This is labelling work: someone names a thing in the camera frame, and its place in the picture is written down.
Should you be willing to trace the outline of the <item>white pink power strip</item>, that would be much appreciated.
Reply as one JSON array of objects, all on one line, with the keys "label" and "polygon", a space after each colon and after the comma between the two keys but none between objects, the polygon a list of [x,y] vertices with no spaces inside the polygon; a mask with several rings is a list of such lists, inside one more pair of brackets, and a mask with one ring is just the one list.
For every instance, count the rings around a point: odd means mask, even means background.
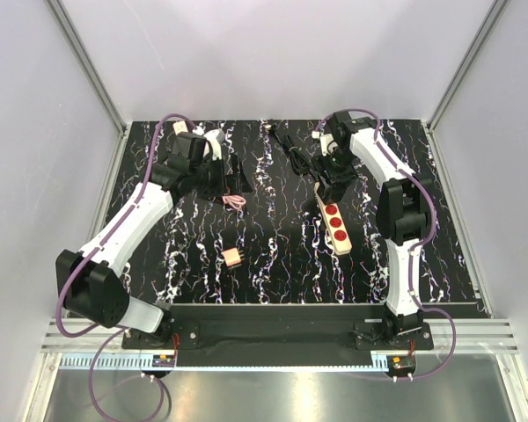
[{"label": "white pink power strip", "polygon": [[172,128],[176,135],[189,132],[188,125],[184,120],[175,121],[172,124]]}]

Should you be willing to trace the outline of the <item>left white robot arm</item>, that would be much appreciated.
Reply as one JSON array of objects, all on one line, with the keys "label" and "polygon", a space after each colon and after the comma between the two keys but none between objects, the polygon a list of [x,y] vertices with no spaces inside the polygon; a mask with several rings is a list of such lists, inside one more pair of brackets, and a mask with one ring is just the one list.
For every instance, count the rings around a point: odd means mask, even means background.
[{"label": "left white robot arm", "polygon": [[191,192],[220,200],[236,211],[250,192],[236,156],[225,169],[224,131],[176,135],[170,156],[149,163],[145,177],[115,217],[78,251],[63,251],[56,259],[59,292],[55,318],[67,310],[91,321],[92,327],[141,331],[150,346],[161,348],[172,339],[171,318],[156,305],[132,297],[120,277],[125,265],[151,229]]}]

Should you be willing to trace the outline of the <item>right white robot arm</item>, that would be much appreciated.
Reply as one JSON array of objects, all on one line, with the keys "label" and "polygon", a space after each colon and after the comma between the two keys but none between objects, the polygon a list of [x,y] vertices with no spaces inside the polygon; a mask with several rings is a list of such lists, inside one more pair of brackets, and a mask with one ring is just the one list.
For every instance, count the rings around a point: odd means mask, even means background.
[{"label": "right white robot arm", "polygon": [[370,338],[401,348],[422,329],[425,311],[419,297],[423,246],[436,233],[436,209],[429,194],[430,178],[417,175],[387,146],[381,120],[370,111],[356,117],[355,109],[327,115],[312,136],[321,151],[312,159],[318,176],[315,195],[325,219],[357,178],[359,159],[380,186],[376,224],[389,256],[389,291],[381,327]]}]

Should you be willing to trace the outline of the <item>pink cube plug adapter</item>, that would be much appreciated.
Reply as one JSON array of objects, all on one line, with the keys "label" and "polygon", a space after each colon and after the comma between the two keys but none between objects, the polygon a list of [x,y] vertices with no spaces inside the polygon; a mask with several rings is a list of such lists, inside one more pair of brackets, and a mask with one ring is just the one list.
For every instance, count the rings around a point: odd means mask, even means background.
[{"label": "pink cube plug adapter", "polygon": [[242,263],[244,254],[238,248],[230,248],[228,250],[222,251],[222,257],[224,263],[228,268],[233,268],[239,266]]}]

